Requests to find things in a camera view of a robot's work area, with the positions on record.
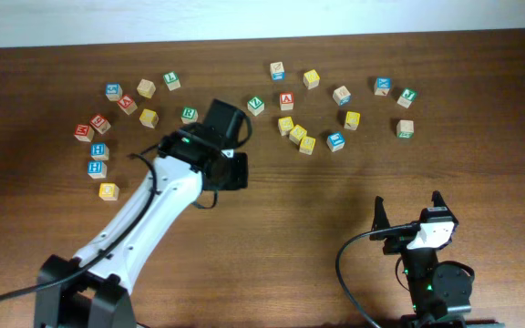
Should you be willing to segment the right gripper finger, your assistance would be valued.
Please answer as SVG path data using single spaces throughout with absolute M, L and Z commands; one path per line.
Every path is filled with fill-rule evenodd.
M 375 214 L 373 218 L 373 223 L 371 231 L 384 231 L 390 228 L 390 223 L 386 215 L 386 210 L 384 208 L 384 199 L 380 196 L 375 198 Z
M 442 195 L 441 193 L 438 191 L 438 190 L 435 190 L 433 193 L 432 193 L 432 198 L 431 198 L 432 202 L 433 202 L 433 206 L 435 208 L 446 208 L 447 207 L 447 204 L 446 202 L 444 201 L 444 199 L 442 198 Z

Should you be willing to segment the green R block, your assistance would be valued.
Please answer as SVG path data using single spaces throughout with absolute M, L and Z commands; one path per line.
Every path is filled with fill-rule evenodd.
M 181 111 L 180 119 L 184 124 L 194 123 L 198 120 L 198 110 L 196 108 L 185 107 Z

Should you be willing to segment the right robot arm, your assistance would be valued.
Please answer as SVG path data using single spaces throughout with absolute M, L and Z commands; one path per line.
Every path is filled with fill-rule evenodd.
M 438 251 L 452 242 L 458 219 L 438 191 L 420 217 L 403 226 L 391 226 L 384 199 L 375 199 L 372 241 L 383 241 L 385 255 L 399 255 L 407 277 L 414 313 L 400 319 L 402 327 L 464 327 L 471 312 L 475 272 L 456 261 L 439 261 Z

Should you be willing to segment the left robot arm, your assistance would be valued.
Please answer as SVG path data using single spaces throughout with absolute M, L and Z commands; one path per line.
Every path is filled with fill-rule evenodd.
M 35 328 L 136 328 L 130 295 L 153 250 L 171 224 L 204 191 L 248 185 L 248 158 L 239 148 L 241 128 L 252 123 L 218 99 L 201 123 L 179 128 L 154 146 L 157 156 L 137 190 L 70 260 L 50 256 L 37 280 Z

